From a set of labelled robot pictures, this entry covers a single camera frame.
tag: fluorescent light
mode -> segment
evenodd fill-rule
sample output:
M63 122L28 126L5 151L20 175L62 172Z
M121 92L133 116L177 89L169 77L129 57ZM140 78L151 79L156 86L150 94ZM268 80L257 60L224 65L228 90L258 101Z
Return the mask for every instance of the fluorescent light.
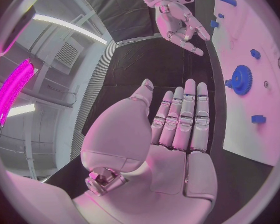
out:
M44 16L44 15L39 15L39 14L36 14L33 18L34 20L40 20L40 21L48 21L48 22L52 22L52 23L55 23L55 24L58 24L58 25L61 25L61 26L65 26L67 28L70 28L70 29L73 29L75 31L78 31L86 36L89 36L99 42L102 42L103 44L107 44L107 41L100 38L99 36L79 27L79 26L76 26L74 24L71 24L69 22L66 22L66 21L63 21L63 20L60 20L60 19L57 19L57 18L54 18L54 17L50 17L50 16Z
M14 107L11 108L7 117L15 116L21 113L28 113L35 111L35 106L34 104L26 105L26 106L19 106L19 107Z

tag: robotic hand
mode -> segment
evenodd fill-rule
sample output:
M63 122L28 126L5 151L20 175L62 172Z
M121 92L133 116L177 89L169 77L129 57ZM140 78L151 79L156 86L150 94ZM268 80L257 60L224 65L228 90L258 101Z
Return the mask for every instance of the robotic hand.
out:
M194 2L194 0L144 0L144 2L155 8L156 23L163 38L203 56L203 51L195 47L189 40L195 32L205 41L210 40L210 35L191 11L183 5ZM186 28L181 26L181 21L186 24Z
M96 223L203 223L217 195L212 160L205 153L209 130L208 91L186 81L168 91L150 126L153 84L145 79L129 98L105 110L81 149L89 188L75 199ZM192 152L187 154L191 129ZM99 207L96 214L89 208Z

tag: pink light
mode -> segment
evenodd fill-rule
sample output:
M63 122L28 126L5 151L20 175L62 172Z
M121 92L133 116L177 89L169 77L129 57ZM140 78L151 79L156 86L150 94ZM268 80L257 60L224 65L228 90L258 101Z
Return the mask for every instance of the pink light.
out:
M20 91L34 75L30 59L24 60L8 77L0 89L0 125L5 124L7 115Z

